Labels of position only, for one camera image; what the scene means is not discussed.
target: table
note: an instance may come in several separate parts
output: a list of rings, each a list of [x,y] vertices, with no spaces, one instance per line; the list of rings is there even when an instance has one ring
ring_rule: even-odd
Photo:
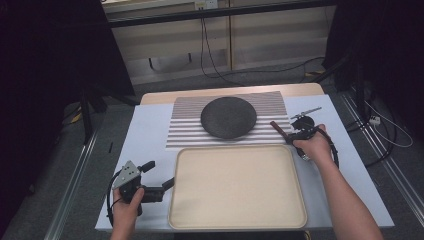
[[[145,174],[145,177],[143,176],[144,184],[158,185],[173,176],[177,152],[164,151],[163,144],[166,142],[168,129],[160,126],[169,124],[173,102],[177,97],[232,95],[270,91],[281,92],[289,116],[295,115],[301,110],[314,108],[316,105],[323,107],[319,112],[317,111],[311,114],[311,117],[317,123],[326,124],[327,131],[332,136],[339,151],[340,171],[367,205],[377,224],[380,227],[394,226],[384,203],[363,166],[358,153],[353,147],[343,124],[338,118],[334,106],[328,96],[324,95],[318,84],[240,87],[146,94],[141,100],[141,105],[134,112],[133,120],[116,169],[120,169],[128,159],[133,160],[136,165],[155,160],[156,168],[151,171],[154,171],[156,174]],[[332,223],[329,208],[316,166],[312,162],[301,160],[295,153],[294,148],[292,148],[292,153],[308,215],[308,221],[303,228],[331,228]],[[171,194],[167,192],[162,203],[143,205],[144,213],[141,217],[137,218],[136,222],[136,229],[138,231],[175,231],[168,224],[170,196]],[[96,229],[110,231],[111,226],[109,221],[104,217],[106,216],[105,209],[104,205],[99,215]]]

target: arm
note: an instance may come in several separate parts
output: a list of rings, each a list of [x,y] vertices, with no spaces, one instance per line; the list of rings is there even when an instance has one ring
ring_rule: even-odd
[[[330,147],[321,133],[293,144],[313,159],[321,173],[337,239],[383,239],[368,208],[333,163]]]
[[[130,239],[134,232],[135,220],[137,218],[137,208],[141,203],[144,195],[144,189],[139,188],[134,194],[130,204],[118,201],[113,206],[114,224],[111,240],[127,240]],[[119,189],[113,190],[113,201],[121,199]]]

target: tray rim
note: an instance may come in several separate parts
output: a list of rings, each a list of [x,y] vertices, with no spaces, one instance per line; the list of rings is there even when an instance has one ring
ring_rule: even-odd
[[[280,147],[283,148],[285,151],[287,151],[289,154],[288,156],[290,157],[290,163],[293,167],[293,174],[295,177],[295,184],[296,184],[296,189],[299,195],[299,199],[301,202],[301,207],[302,207],[302,212],[303,212],[303,216],[304,219],[301,223],[299,223],[297,226],[295,227],[257,227],[257,228],[252,228],[251,226],[246,226],[246,227],[179,227],[179,226],[174,226],[172,224],[171,221],[171,213],[172,213],[172,207],[174,205],[174,195],[175,195],[175,191],[172,191],[172,195],[171,195],[171,202],[169,204],[169,208],[168,208],[168,224],[171,226],[172,229],[174,230],[182,230],[182,231],[188,231],[188,230],[193,230],[193,231],[201,231],[201,230],[210,230],[210,231],[219,231],[219,230],[298,230],[298,229],[302,229],[307,221],[308,221],[308,214],[306,211],[306,206],[305,206],[305,201],[303,199],[303,193],[302,193],[302,188],[300,186],[299,183],[299,177],[297,174],[297,169],[296,169],[296,165],[294,164],[294,158],[293,158],[293,153],[292,151],[285,145],[285,144],[254,144],[254,145],[230,145],[230,146],[217,146],[217,147],[189,147],[189,148],[183,148],[181,149],[176,157],[176,162],[175,162],[175,169],[174,169],[174,176],[176,177],[176,173],[177,173],[177,167],[178,167],[178,161],[180,159],[181,154],[187,152],[187,151],[193,151],[193,150],[215,150],[215,149],[239,149],[239,148],[275,148],[275,147]]]

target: gray floor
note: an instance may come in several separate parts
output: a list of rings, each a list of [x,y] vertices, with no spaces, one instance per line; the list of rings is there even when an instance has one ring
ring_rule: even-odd
[[[308,64],[307,71],[319,70],[319,63],[318,60]],[[295,65],[262,67],[256,70],[279,70]],[[240,73],[227,76],[226,79],[249,86],[270,85],[297,83],[302,80],[303,75],[304,69],[300,67],[293,71],[278,73]],[[137,91],[136,99],[139,100],[147,92],[232,86],[235,85],[226,83],[222,79],[196,76],[143,84],[135,86],[135,89]],[[345,124],[352,122],[354,118],[342,100],[343,95],[347,93],[335,91],[331,81],[325,82],[323,88],[330,95],[342,121]],[[60,239],[108,239],[110,236],[108,233],[96,231],[94,225],[103,203],[107,184],[113,174],[120,149],[125,140],[133,108],[122,105],[113,99],[106,100],[109,103],[108,111],[104,114],[93,113],[91,115],[94,126],[98,127],[97,140],[83,169],[79,188],[76,191],[73,204],[70,206],[63,231],[58,234]],[[387,114],[383,103],[376,101],[376,105],[382,113]],[[65,112],[73,108],[74,106],[68,106]],[[407,143],[407,139],[401,134],[399,135],[398,142]],[[378,158],[361,131],[355,131],[350,136],[364,163],[372,162]],[[45,238],[80,159],[83,150],[83,138],[82,122],[64,126],[60,140],[51,155],[50,164],[35,184],[35,194],[24,200],[3,239]],[[410,148],[395,148],[391,155],[393,161],[402,170],[419,196],[424,194],[424,179],[422,179],[424,162],[421,159],[421,156],[424,156],[423,146],[423,142],[417,141]],[[423,225],[411,210],[385,165],[377,164],[370,167],[368,171],[396,225],[394,228],[383,229],[385,238],[422,239],[424,235]],[[136,234],[134,239],[173,239],[173,235],[141,233]],[[335,239],[335,236],[331,230],[314,231],[312,232],[312,239]]]

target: wall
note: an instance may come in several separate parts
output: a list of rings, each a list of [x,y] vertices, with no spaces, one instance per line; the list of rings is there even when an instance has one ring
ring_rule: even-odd
[[[179,3],[177,5],[160,7],[152,5],[157,1],[124,2],[126,2],[125,7],[122,5],[118,7],[118,3],[109,3],[109,6],[104,4],[109,19],[194,10],[193,0],[178,0],[174,1]],[[161,1],[161,4],[169,4],[167,2]],[[277,2],[281,1],[218,1],[220,7]],[[207,19],[209,45],[216,55],[214,57],[216,65],[220,71],[227,71],[301,62],[324,56],[334,10],[335,7],[321,7]],[[180,64],[180,68],[171,67],[166,70],[166,74],[164,73],[168,66],[164,63],[165,57],[180,56],[176,60],[180,62],[187,61],[185,60],[187,53],[201,52],[200,20],[116,28],[113,29],[113,33],[133,84],[202,74],[198,70],[199,64],[196,63],[198,58],[193,58],[192,66]],[[148,66],[146,61],[148,58],[156,60],[155,65],[160,64],[158,69],[164,71],[145,69],[146,65]],[[210,64],[205,63],[205,66],[211,69]],[[179,72],[179,74],[170,74],[170,72]]]

